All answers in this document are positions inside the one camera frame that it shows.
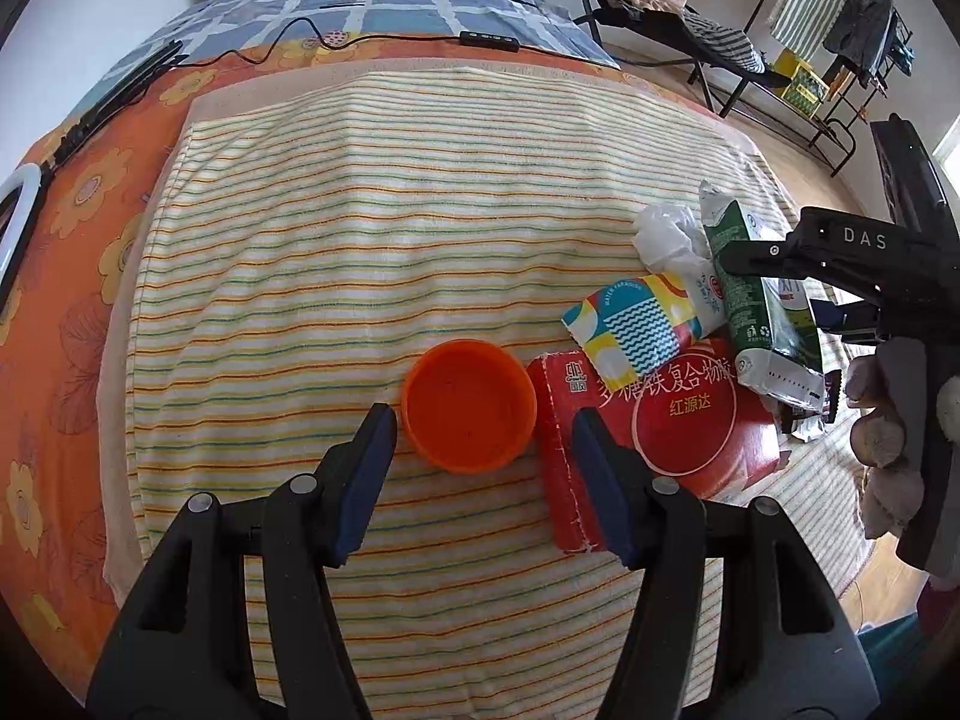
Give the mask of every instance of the crumpled plastic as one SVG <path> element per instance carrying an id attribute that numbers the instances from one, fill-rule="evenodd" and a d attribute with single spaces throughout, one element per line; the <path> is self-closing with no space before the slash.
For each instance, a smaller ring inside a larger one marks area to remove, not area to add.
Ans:
<path id="1" fill-rule="evenodd" d="M 685 205 L 648 205 L 634 220 L 634 247 L 651 274 L 675 274 L 697 313 L 703 336 L 727 323 L 704 228 Z"/>

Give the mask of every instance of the red cardboard box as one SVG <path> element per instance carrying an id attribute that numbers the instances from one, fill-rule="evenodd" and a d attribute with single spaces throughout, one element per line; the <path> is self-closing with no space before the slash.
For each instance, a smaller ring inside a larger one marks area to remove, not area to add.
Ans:
<path id="1" fill-rule="evenodd" d="M 607 390 L 582 351 L 531 362 L 536 450 L 560 549 L 604 547 L 570 449 L 579 409 L 597 408 L 618 443 L 635 448 L 657 474 L 673 476 L 699 498 L 729 498 L 778 469 L 773 415 L 755 392 L 736 383 L 731 360 L 730 343 L 710 338 L 617 394 Z"/>

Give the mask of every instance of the orange plastic cap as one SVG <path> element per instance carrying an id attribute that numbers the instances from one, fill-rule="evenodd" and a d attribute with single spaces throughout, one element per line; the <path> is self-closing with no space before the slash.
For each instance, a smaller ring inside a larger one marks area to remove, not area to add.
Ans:
<path id="1" fill-rule="evenodd" d="M 416 451 L 454 473 L 501 469 L 536 422 L 534 386 L 517 360 L 486 341 L 447 341 L 416 361 L 400 413 Z"/>

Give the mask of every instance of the white wall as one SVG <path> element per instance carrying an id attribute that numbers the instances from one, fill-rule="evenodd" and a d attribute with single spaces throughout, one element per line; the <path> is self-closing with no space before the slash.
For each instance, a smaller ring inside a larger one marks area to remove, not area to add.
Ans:
<path id="1" fill-rule="evenodd" d="M 0 47 L 0 176 L 127 52 L 203 0 L 30 0 Z"/>

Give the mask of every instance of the yellow crate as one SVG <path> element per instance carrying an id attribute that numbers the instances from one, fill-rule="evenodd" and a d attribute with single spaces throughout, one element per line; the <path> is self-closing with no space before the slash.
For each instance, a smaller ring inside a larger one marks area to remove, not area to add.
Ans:
<path id="1" fill-rule="evenodd" d="M 813 71 L 812 65 L 789 49 L 784 49 L 781 55 L 776 57 L 774 70 L 793 79 L 789 86 L 774 90 L 774 94 L 812 119 L 827 99 L 829 86 Z"/>

